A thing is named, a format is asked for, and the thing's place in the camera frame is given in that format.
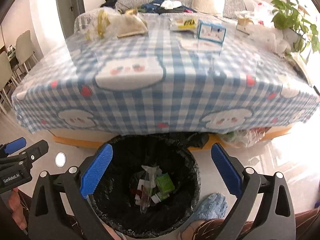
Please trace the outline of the person's left hand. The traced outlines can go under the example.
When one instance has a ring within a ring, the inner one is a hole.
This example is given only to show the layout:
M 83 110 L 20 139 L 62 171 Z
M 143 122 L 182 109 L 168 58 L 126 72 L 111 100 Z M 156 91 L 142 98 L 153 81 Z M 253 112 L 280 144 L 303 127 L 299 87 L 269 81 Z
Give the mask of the person's left hand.
M 25 230 L 27 228 L 27 222 L 25 216 L 23 214 L 23 206 L 21 204 L 21 200 L 18 194 L 18 188 L 12 189 L 9 199 L 8 199 L 8 206 L 12 211 L 12 218 L 17 224 L 17 226 L 21 230 Z

